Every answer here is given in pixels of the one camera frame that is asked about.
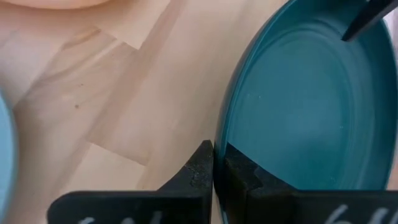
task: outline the light blue object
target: light blue object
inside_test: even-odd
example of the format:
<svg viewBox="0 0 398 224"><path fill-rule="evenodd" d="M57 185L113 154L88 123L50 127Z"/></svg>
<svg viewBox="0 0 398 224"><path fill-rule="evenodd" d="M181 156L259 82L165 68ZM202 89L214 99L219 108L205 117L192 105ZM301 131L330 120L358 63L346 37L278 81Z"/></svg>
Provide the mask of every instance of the light blue object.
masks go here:
<svg viewBox="0 0 398 224"><path fill-rule="evenodd" d="M0 223L9 208L17 177L17 134L12 110L0 93Z"/></svg>

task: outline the wood grain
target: wood grain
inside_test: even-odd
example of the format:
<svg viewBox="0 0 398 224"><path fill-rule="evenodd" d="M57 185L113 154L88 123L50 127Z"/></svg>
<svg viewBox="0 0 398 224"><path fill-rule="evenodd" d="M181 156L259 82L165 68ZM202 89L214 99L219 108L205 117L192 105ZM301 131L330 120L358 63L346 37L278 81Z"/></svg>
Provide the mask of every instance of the wood grain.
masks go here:
<svg viewBox="0 0 398 224"><path fill-rule="evenodd" d="M284 3L114 0L77 11L0 3L0 86L21 145L6 223L45 223L50 202L69 190L158 189L214 139L238 60Z"/></svg>

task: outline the wooden table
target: wooden table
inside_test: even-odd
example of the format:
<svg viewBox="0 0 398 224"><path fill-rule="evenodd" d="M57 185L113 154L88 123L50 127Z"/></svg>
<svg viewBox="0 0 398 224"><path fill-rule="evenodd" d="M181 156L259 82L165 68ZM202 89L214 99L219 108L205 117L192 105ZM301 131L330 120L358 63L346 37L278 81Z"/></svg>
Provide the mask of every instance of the wooden table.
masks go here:
<svg viewBox="0 0 398 224"><path fill-rule="evenodd" d="M46 223L50 203L71 190L160 187L214 139L236 63L284 3L113 0L78 11L0 3L0 86L20 142L6 223Z"/></svg>

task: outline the wooden surface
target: wooden surface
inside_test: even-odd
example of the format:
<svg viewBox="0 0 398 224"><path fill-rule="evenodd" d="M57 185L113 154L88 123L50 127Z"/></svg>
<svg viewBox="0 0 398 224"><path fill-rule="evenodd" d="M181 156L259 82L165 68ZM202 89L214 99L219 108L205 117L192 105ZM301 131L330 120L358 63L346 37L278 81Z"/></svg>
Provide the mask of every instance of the wooden surface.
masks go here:
<svg viewBox="0 0 398 224"><path fill-rule="evenodd" d="M46 223L71 190L154 190L214 139L225 88L285 0L0 3L0 86L20 140L6 223ZM219 223L213 203L213 223Z"/></svg>

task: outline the teal bowl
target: teal bowl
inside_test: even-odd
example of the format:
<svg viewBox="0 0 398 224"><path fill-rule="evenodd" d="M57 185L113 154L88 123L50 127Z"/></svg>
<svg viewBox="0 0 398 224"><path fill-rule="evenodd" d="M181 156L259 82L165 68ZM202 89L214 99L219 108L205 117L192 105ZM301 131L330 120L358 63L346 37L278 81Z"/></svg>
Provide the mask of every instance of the teal bowl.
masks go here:
<svg viewBox="0 0 398 224"><path fill-rule="evenodd" d="M221 109L216 188L227 142L296 189L386 188L397 127L391 40L383 22L341 40L365 3L289 1L257 33Z"/></svg>

